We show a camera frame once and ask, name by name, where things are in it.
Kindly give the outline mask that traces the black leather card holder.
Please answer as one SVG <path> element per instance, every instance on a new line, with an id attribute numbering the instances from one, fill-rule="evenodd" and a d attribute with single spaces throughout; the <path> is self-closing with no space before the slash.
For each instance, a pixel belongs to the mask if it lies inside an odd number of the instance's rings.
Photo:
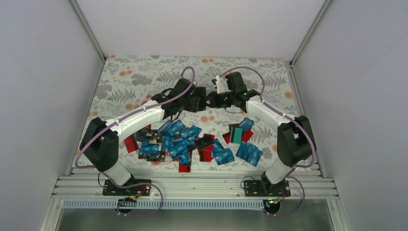
<path id="1" fill-rule="evenodd" d="M 191 95 L 191 112 L 206 110 L 206 87 L 196 87 Z"/>

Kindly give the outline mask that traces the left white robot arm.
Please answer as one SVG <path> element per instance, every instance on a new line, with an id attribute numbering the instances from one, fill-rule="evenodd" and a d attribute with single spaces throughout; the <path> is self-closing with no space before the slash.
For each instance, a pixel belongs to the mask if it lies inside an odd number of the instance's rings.
<path id="1" fill-rule="evenodd" d="M 181 78 L 176 85 L 151 97 L 144 105 L 124 115 L 106 121 L 92 119 L 80 143 L 80 153 L 113 182 L 122 195 L 133 191 L 134 181 L 129 170 L 118 159 L 118 145 L 136 131 L 155 122 L 172 117 L 188 107 L 196 109 L 191 100 L 194 82 Z"/>

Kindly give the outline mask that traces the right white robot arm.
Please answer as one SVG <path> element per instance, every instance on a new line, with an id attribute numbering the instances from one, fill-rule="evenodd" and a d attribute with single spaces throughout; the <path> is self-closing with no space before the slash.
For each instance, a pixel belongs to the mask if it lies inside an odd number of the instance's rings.
<path id="1" fill-rule="evenodd" d="M 286 114 L 263 98 L 262 92 L 249 90 L 240 72 L 229 73 L 222 83 L 216 76 L 216 90 L 206 97 L 211 108 L 236 106 L 273 128 L 277 133 L 278 157 L 261 175 L 260 188 L 267 196 L 274 195 L 296 168 L 310 167 L 316 160 L 316 144 L 309 119 Z"/>

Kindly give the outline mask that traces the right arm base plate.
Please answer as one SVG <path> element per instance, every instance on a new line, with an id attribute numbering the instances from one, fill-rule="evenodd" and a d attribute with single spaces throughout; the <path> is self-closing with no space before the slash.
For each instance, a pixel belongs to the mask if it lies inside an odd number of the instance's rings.
<path id="1" fill-rule="evenodd" d="M 289 197 L 291 196 L 289 182 L 282 180 L 270 184 L 262 180 L 244 180 L 243 188 L 246 197 Z"/>

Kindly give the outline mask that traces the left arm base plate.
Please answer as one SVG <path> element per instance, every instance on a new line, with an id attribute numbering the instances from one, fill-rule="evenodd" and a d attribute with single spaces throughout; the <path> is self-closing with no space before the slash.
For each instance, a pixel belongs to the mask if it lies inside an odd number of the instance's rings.
<path id="1" fill-rule="evenodd" d="M 151 186 L 141 185 L 138 187 L 131 188 L 118 188 L 110 180 L 105 180 L 102 195 L 104 196 L 149 196 Z"/>

